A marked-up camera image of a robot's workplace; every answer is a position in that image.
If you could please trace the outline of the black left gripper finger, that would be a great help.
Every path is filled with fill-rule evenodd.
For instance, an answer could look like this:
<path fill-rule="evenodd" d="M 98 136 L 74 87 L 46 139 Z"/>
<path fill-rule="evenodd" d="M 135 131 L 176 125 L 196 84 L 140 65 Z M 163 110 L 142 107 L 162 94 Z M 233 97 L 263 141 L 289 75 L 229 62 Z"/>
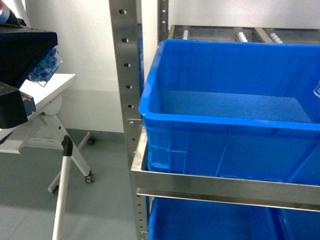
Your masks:
<path fill-rule="evenodd" d="M 34 98 L 19 89 L 0 83 L 0 128 L 11 129 L 28 121 L 36 112 Z"/>
<path fill-rule="evenodd" d="M 58 45 L 53 31 L 0 24 L 0 81 L 20 88 L 31 71 Z"/>

